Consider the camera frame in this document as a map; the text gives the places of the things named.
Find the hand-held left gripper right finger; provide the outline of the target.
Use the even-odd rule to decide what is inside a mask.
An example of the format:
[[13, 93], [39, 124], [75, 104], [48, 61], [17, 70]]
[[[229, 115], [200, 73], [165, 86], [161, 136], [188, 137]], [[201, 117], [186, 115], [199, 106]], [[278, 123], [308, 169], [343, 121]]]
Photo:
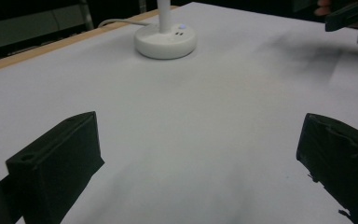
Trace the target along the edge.
[[358, 224], [358, 130], [309, 113], [303, 122], [296, 159], [342, 206], [339, 213]]

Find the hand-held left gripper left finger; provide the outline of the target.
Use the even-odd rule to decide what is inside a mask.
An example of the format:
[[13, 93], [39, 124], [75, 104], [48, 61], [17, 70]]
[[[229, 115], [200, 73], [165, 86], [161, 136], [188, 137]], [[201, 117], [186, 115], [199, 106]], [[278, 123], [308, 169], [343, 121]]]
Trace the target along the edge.
[[6, 161], [27, 224], [60, 224], [104, 165], [96, 113], [65, 119]]

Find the white table cover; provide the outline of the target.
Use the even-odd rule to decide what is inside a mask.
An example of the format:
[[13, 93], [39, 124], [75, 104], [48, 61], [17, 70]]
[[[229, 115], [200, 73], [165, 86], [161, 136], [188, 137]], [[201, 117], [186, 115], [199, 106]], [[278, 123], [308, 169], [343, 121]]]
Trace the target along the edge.
[[103, 167], [63, 224], [351, 224], [296, 159], [309, 113], [358, 129], [353, 29], [191, 3], [197, 48], [151, 60], [134, 27], [0, 69], [6, 160], [64, 119], [97, 115]]

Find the grey bench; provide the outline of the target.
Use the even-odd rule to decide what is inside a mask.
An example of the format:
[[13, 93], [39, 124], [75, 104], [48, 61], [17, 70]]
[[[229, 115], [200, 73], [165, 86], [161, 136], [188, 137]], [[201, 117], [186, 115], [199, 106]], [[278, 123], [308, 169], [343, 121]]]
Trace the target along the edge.
[[0, 21], [0, 48], [85, 25], [79, 5]]

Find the metal stand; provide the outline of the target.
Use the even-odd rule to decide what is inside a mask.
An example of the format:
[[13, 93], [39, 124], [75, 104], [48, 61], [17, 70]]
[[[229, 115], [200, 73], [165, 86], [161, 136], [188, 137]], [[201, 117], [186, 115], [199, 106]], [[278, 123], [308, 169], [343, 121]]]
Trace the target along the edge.
[[86, 29], [92, 30], [94, 28], [92, 17], [90, 15], [90, 9], [87, 0], [79, 0], [79, 7], [85, 22]]

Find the white round lamp base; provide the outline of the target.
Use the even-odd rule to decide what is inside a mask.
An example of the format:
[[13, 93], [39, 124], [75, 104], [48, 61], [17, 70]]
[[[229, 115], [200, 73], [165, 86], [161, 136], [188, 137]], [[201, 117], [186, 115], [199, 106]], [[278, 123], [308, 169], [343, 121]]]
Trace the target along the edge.
[[172, 60], [185, 57], [197, 46], [197, 35], [182, 23], [172, 23], [171, 0], [157, 0], [158, 23], [148, 24], [134, 34], [134, 46], [145, 57]]

